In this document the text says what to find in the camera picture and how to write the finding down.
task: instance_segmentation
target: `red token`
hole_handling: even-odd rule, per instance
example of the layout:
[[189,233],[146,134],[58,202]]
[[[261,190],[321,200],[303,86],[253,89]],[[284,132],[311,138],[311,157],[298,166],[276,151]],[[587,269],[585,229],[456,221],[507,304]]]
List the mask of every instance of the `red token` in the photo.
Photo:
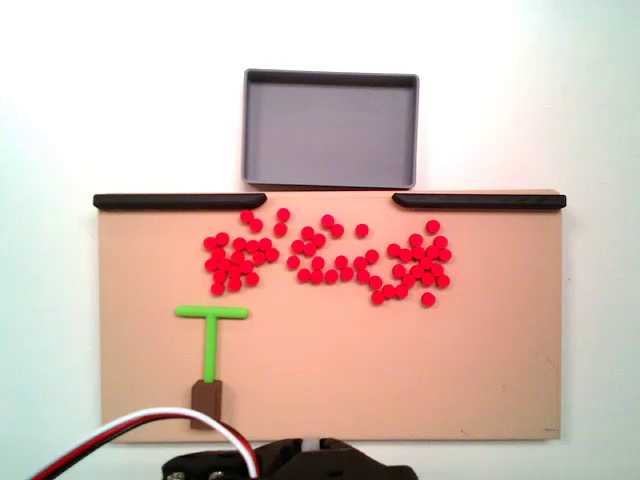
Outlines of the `red token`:
[[247,275],[247,278],[245,278],[244,281],[247,282],[247,285],[250,287],[255,287],[260,281],[260,277],[256,272],[251,272]]
[[419,247],[420,245],[422,245],[423,240],[424,239],[422,238],[422,235],[420,235],[419,233],[414,233],[409,237],[409,243],[412,247]]
[[207,237],[204,239],[204,242],[202,242],[202,245],[204,246],[205,250],[213,250],[214,248],[216,248],[216,239],[213,237]]
[[425,292],[422,295],[422,303],[425,307],[432,307],[436,303],[435,295],[431,292]]
[[440,222],[437,220],[429,220],[427,222],[427,232],[429,233],[436,233],[438,230],[440,230]]
[[253,220],[253,212],[251,210],[243,210],[240,212],[240,220],[242,220],[242,223],[251,223],[251,220]]
[[402,284],[407,288],[411,288],[416,284],[416,277],[414,277],[410,273],[407,273],[404,277],[402,277]]
[[322,283],[323,280],[324,273],[322,273],[322,270],[314,270],[311,272],[311,283],[318,285],[319,283]]
[[336,223],[333,227],[331,227],[331,236],[333,238],[340,238],[344,235],[344,227],[339,223]]
[[304,242],[302,240],[294,240],[291,242],[291,250],[293,253],[302,253],[304,251]]
[[313,244],[313,242],[309,242],[304,246],[304,254],[307,257],[313,257],[316,254],[316,246]]
[[394,265],[391,273],[393,273],[393,276],[396,278],[402,278],[407,274],[407,269],[404,267],[404,265],[400,265],[398,263],[397,265]]
[[371,265],[373,265],[380,258],[380,254],[378,253],[377,250],[374,250],[372,248],[371,250],[367,250],[367,253],[364,254],[364,258],[367,259],[367,262],[369,262]]
[[224,293],[224,283],[214,283],[211,285],[211,293],[213,293],[216,297],[219,297]]
[[364,238],[368,234],[369,234],[369,227],[366,224],[361,223],[356,227],[356,235],[359,236],[360,238]]
[[233,245],[233,248],[236,250],[244,250],[247,246],[247,241],[242,237],[238,237],[233,241],[233,243],[231,243],[231,245]]
[[307,283],[311,279],[311,272],[308,268],[301,268],[298,271],[298,280],[302,283]]
[[288,208],[281,208],[278,210],[278,213],[276,213],[276,217],[278,217],[278,220],[281,222],[286,222],[291,218],[291,212]]
[[247,252],[256,253],[260,248],[260,243],[257,240],[249,240],[247,242]]
[[449,250],[448,248],[443,248],[442,250],[440,250],[440,255],[438,255],[438,258],[443,262],[448,262],[449,260],[451,260],[451,250]]
[[364,270],[367,268],[367,265],[369,265],[369,262],[367,262],[367,259],[364,257],[356,257],[353,261],[353,266],[356,267],[356,270]]
[[302,235],[302,238],[305,240],[311,240],[315,233],[313,227],[303,227],[303,229],[300,230],[300,235]]
[[280,256],[280,252],[277,248],[270,248],[269,250],[267,250],[267,253],[265,253],[265,256],[267,257],[267,261],[269,263],[273,263]]
[[382,292],[376,291],[371,294],[371,301],[375,305],[382,305],[384,303],[384,295]]
[[347,260],[347,257],[345,257],[344,255],[338,255],[336,257],[336,268],[339,268],[340,270],[342,270],[344,267],[346,267],[349,264],[349,260]]
[[384,287],[382,287],[382,294],[385,296],[385,298],[393,298],[396,296],[396,287],[387,283]]
[[374,275],[369,279],[369,286],[374,290],[378,290],[380,287],[382,287],[382,279],[379,276]]
[[322,219],[320,220],[320,223],[322,224],[322,226],[324,228],[331,228],[333,227],[333,224],[335,223],[335,220],[333,218],[333,216],[327,214],[327,215],[323,215]]
[[331,268],[327,270],[327,273],[324,274],[324,281],[328,284],[333,284],[338,281],[339,276],[340,275],[338,275],[338,271]]
[[366,270],[360,270],[358,272],[358,281],[360,283],[369,283],[369,279],[371,278],[371,274]]
[[289,267],[290,270],[295,270],[299,266],[300,258],[297,255],[291,255],[289,258],[287,258],[287,267]]
[[451,285],[451,279],[447,275],[440,275],[437,283],[440,288],[447,288]]
[[345,281],[348,282],[349,280],[351,280],[353,278],[353,268],[351,267],[344,267],[342,269],[342,271],[340,272],[340,277]]
[[276,237],[284,237],[287,234],[287,226],[284,223],[276,223],[273,226],[273,234]]
[[324,244],[327,243],[327,237],[325,237],[324,235],[322,235],[321,233],[316,233],[313,236],[313,244],[320,248],[320,247],[324,247]]

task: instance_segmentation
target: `black bar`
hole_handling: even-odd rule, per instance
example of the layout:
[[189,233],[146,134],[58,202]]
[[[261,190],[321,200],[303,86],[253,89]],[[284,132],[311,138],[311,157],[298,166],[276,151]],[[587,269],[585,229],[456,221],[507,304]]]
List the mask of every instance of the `black bar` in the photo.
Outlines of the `black bar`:
[[393,201],[404,208],[462,210],[560,210],[565,195],[521,195],[493,193],[394,193]]
[[100,210],[245,210],[267,201],[264,193],[110,193],[93,196]]

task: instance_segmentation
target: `brown block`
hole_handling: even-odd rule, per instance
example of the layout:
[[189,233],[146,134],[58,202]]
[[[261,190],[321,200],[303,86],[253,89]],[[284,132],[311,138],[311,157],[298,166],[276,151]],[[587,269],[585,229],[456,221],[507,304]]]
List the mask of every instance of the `brown block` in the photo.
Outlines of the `brown block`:
[[[213,383],[204,383],[198,380],[191,387],[191,408],[220,421],[222,409],[222,382],[215,380]],[[211,427],[198,421],[191,420],[193,430],[206,430]]]

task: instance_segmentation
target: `cable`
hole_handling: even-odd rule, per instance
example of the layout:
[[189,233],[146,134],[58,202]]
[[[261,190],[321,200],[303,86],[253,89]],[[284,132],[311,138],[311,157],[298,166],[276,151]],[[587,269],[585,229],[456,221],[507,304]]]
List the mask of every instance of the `cable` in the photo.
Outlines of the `cable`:
[[224,435],[236,447],[247,465],[249,477],[258,478],[259,468],[255,452],[249,442],[232,427],[189,408],[162,407],[140,410],[108,423],[60,455],[60,457],[36,473],[31,480],[53,479],[114,438],[145,423],[167,418],[190,418],[209,425]]

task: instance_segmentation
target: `red disc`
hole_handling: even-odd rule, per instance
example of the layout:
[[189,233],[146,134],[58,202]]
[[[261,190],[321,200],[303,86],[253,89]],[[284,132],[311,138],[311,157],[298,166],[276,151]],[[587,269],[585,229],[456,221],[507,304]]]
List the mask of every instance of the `red disc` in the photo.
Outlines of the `red disc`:
[[247,275],[247,278],[245,278],[244,281],[247,282],[247,285],[250,287],[255,287],[260,281],[260,277],[256,272],[251,272]]
[[219,297],[224,293],[224,283],[214,283],[211,285],[211,293],[213,293],[216,297]]
[[311,283],[318,285],[324,281],[324,273],[322,270],[314,270],[311,272]]
[[378,290],[380,287],[382,287],[382,279],[379,276],[374,275],[369,279],[369,286],[374,290]]
[[412,247],[419,247],[420,245],[422,245],[423,240],[424,239],[422,238],[422,235],[420,235],[419,233],[414,233],[409,237],[409,243]]
[[349,260],[347,260],[347,257],[345,257],[344,255],[338,255],[336,257],[336,268],[339,268],[340,270],[342,270],[344,267],[346,267],[349,264]]
[[447,275],[440,275],[437,283],[440,288],[447,288],[451,285],[451,279]]
[[300,258],[297,255],[291,255],[289,258],[287,258],[287,267],[289,267],[290,270],[295,270],[299,266]]
[[276,260],[278,260],[278,257],[280,256],[280,252],[278,251],[277,248],[270,248],[269,250],[267,250],[267,253],[265,253],[265,256],[267,257],[267,261],[269,263],[273,263]]
[[397,265],[393,266],[391,273],[393,273],[393,276],[396,278],[402,278],[407,274],[407,269],[404,267],[404,265],[400,265],[398,263]]
[[229,234],[220,232],[218,235],[216,235],[216,243],[221,247],[224,247],[227,243],[229,243]]
[[372,248],[371,250],[367,250],[367,253],[364,254],[364,258],[367,259],[367,262],[369,262],[371,265],[373,265],[380,258],[380,254],[378,253],[377,250],[374,250]]
[[382,287],[382,294],[385,296],[385,298],[393,298],[396,296],[396,287],[387,283],[384,287]]
[[302,230],[300,230],[300,235],[302,235],[302,238],[305,240],[311,240],[315,233],[313,227],[303,227]]
[[436,303],[436,297],[431,292],[425,292],[422,294],[422,304],[425,307],[432,307]]
[[293,253],[302,253],[304,251],[304,242],[302,240],[294,240],[291,242],[291,250]]
[[328,284],[336,283],[339,276],[338,271],[331,268],[324,274],[324,281]]
[[331,236],[333,238],[340,238],[344,235],[344,227],[339,223],[336,223],[333,227],[331,227]]
[[247,242],[247,252],[256,253],[260,248],[260,243],[257,240],[249,240]]
[[440,230],[440,222],[437,220],[429,220],[427,222],[427,232],[429,233],[437,233]]
[[382,305],[384,303],[384,295],[380,291],[375,291],[371,294],[371,301],[374,305]]
[[202,242],[202,246],[205,250],[213,250],[216,248],[216,239],[214,237],[207,237],[204,239],[204,242]]
[[242,237],[238,237],[231,243],[231,245],[233,245],[233,248],[236,250],[244,250],[247,246],[247,241]]
[[276,223],[273,226],[273,234],[276,237],[284,237],[287,234],[287,226],[284,223]]
[[369,227],[366,224],[361,223],[356,227],[356,235],[359,236],[360,238],[364,238],[368,234],[369,234]]
[[304,251],[304,254],[307,257],[313,257],[316,254],[316,250],[317,250],[317,248],[313,244],[313,242],[309,242],[309,243],[305,244],[303,251]]
[[278,217],[278,220],[281,222],[286,222],[291,218],[291,212],[288,208],[281,208],[278,210],[278,213],[276,213],[276,217]]
[[242,220],[242,223],[251,223],[251,220],[253,220],[253,212],[251,210],[243,210],[240,212],[240,220]]
[[358,272],[358,281],[360,283],[369,283],[370,278],[371,274],[367,270],[360,270]]
[[340,277],[345,281],[348,282],[349,280],[353,279],[353,268],[351,267],[344,267],[342,269],[342,271],[340,272]]
[[262,220],[260,220],[259,218],[254,218],[253,220],[251,220],[251,223],[249,224],[249,228],[253,233],[258,233],[260,230],[262,230],[262,227],[263,227],[263,223],[262,223]]
[[438,255],[438,258],[443,262],[448,262],[449,260],[451,260],[451,250],[449,250],[448,248],[443,248],[442,250],[440,250],[440,255]]
[[367,268],[368,265],[369,262],[367,262],[367,259],[364,257],[356,257],[353,261],[353,266],[356,267],[356,270],[363,270]]
[[300,270],[298,270],[298,280],[302,283],[307,283],[309,280],[311,280],[311,272],[308,268],[301,268]]

